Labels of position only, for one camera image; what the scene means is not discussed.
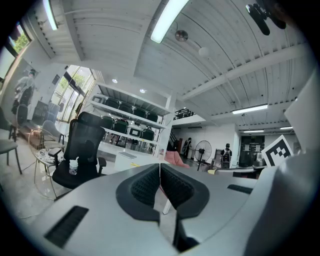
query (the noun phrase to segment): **white pillar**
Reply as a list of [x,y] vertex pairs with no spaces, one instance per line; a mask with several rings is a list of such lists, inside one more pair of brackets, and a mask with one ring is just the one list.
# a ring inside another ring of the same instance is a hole
[[159,155],[160,151],[163,150],[163,154],[166,154],[168,141],[170,138],[172,123],[174,120],[174,110],[176,105],[176,99],[177,99],[177,93],[172,92],[171,96],[167,99],[165,108],[168,109],[168,111],[172,112],[170,114],[167,114],[164,116],[163,124],[167,127],[166,129],[162,129],[160,131],[158,145],[157,145],[157,156]]

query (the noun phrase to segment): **fluorescent ceiling light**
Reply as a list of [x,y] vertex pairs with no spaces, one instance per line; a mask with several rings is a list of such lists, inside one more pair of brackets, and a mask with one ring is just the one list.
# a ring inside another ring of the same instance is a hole
[[243,132],[245,134],[251,134],[251,133],[263,133],[265,130],[244,130]]
[[189,0],[169,0],[161,13],[151,35],[151,40],[160,44],[164,39],[171,24],[175,21],[178,14]]
[[51,9],[50,0],[43,0],[43,5],[52,30],[57,30],[58,27]]
[[281,127],[280,130],[291,130],[293,129],[292,126],[287,126],[287,127]]
[[253,106],[253,107],[247,107],[239,110],[234,110],[232,113],[234,114],[241,114],[241,113],[246,113],[246,112],[252,112],[252,111],[257,111],[257,110],[265,110],[268,108],[268,104],[265,105],[260,105],[260,106]]

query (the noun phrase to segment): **black and white marker board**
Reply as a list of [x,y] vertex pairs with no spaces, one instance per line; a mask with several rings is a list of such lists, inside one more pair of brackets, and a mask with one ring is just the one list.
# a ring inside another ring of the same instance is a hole
[[283,135],[261,151],[268,167],[280,165],[286,158],[293,155],[292,150]]

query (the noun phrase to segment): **floor fan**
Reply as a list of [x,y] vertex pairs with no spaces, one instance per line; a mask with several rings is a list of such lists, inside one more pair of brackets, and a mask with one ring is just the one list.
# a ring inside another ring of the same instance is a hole
[[208,141],[200,141],[194,150],[194,157],[199,161],[198,171],[201,163],[205,163],[211,156],[212,148]]

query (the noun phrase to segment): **shelf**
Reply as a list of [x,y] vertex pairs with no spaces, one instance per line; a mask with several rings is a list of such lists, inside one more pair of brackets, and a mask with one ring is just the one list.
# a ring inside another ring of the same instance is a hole
[[96,85],[99,86],[103,95],[105,95],[107,97],[112,97],[120,102],[129,103],[130,105],[142,108],[142,109],[146,110],[147,112],[153,112],[161,117],[163,117],[167,114],[173,113],[173,112],[170,112],[169,110],[167,110],[163,106],[152,103],[151,101],[148,101],[147,99],[144,99],[144,98],[139,97],[137,95],[134,95],[132,93],[126,92],[126,91],[121,90],[119,88],[116,88],[112,85],[106,85],[106,84],[103,84],[100,82],[97,82]]
[[107,128],[104,128],[104,127],[102,127],[102,128],[103,128],[106,132],[111,133],[111,134],[120,135],[120,136],[129,138],[129,139],[133,139],[133,140],[140,141],[140,142],[152,143],[152,144],[154,144],[154,145],[157,145],[157,144],[158,144],[158,142],[153,141],[153,140],[147,140],[147,139],[144,139],[144,138],[135,137],[135,136],[132,136],[132,135],[129,135],[129,134],[126,134],[126,133],[121,133],[121,132],[118,132],[118,131],[115,131],[115,130],[110,130],[110,129],[107,129]]
[[139,123],[139,124],[142,124],[142,125],[145,125],[145,126],[150,126],[152,128],[156,128],[156,129],[166,129],[167,128],[163,124],[150,121],[150,120],[145,119],[143,117],[140,117],[140,116],[137,116],[137,115],[134,115],[134,114],[119,110],[119,109],[111,107],[111,106],[107,106],[107,105],[104,105],[104,104],[101,104],[101,103],[98,103],[98,102],[95,102],[95,101],[92,101],[92,100],[88,100],[87,102],[91,103],[96,109],[104,111],[104,112],[107,112],[107,113],[110,113],[110,114],[112,114],[113,116],[116,116],[116,117],[120,117],[120,118],[124,118],[124,119],[127,119],[127,120],[131,120],[131,121],[134,121],[136,123]]

